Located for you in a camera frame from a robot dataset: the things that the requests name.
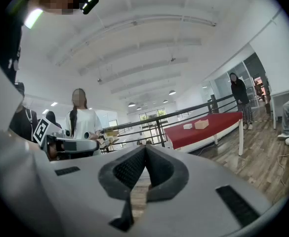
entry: black jacket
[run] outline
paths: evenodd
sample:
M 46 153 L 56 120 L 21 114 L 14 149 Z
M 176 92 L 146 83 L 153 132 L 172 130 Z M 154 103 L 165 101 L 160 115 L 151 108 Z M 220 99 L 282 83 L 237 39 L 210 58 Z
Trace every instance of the black jacket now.
M 237 78 L 236 83 L 231 81 L 231 90 L 235 100 L 237 101 L 237 104 L 239 104 L 238 100 L 240 100 L 243 105 L 249 103 L 247 88 L 241 79 Z

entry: long black hair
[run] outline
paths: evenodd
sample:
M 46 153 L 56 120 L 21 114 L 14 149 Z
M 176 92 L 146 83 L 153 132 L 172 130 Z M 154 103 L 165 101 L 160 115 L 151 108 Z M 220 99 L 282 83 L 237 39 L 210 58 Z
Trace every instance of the long black hair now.
M 235 82 L 231 80 L 231 75 L 235 75 L 235 76 L 236 76 L 237 80 L 236 80 Z M 231 74 L 230 74 L 230 81 L 231 81 L 231 84 L 232 84 L 233 86 L 235 86 L 235 85 L 236 85 L 236 86 L 240 86 L 240 83 L 243 82 L 241 79 L 238 78 L 238 76 L 237 76 L 235 73 L 231 73 Z
M 73 100 L 74 92 L 77 91 L 77 90 L 80 91 L 80 93 L 84 94 L 84 97 L 85 97 L 84 107 L 87 109 L 87 100 L 86 100 L 85 91 L 83 89 L 81 89 L 81 88 L 78 88 L 78 89 L 74 90 L 73 94 L 72 94 L 73 109 L 70 112 L 71 136 L 72 137 L 74 136 L 74 132 L 76 130 L 76 122 L 77 122 L 77 106 L 75 105 L 74 100 Z
M 52 124 L 56 125 L 55 114 L 52 111 L 46 113 L 45 118 Z

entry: camera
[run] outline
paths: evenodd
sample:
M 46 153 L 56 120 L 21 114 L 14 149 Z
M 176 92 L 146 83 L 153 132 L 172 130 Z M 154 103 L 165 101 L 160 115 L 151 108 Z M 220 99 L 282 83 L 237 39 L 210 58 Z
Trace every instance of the camera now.
M 89 14 L 89 12 L 98 4 L 99 0 L 87 0 L 82 6 L 81 10 L 84 15 Z

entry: hand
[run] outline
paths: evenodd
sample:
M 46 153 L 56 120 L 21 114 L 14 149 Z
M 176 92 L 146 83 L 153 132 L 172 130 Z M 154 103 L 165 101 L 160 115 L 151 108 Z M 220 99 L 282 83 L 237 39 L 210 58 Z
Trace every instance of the hand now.
M 98 140 L 98 135 L 97 134 L 94 134 L 94 133 L 91 133 L 91 136 L 90 136 L 90 140 Z
M 56 160 L 57 150 L 56 150 L 55 144 L 49 145 L 49 157 L 50 157 L 50 160 Z

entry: black cap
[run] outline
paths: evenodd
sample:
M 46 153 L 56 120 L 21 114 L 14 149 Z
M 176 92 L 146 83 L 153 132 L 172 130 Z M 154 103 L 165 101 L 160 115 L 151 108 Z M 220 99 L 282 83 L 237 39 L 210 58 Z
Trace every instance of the black cap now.
M 25 86 L 22 82 L 16 82 L 15 88 L 19 91 L 19 93 L 25 96 Z

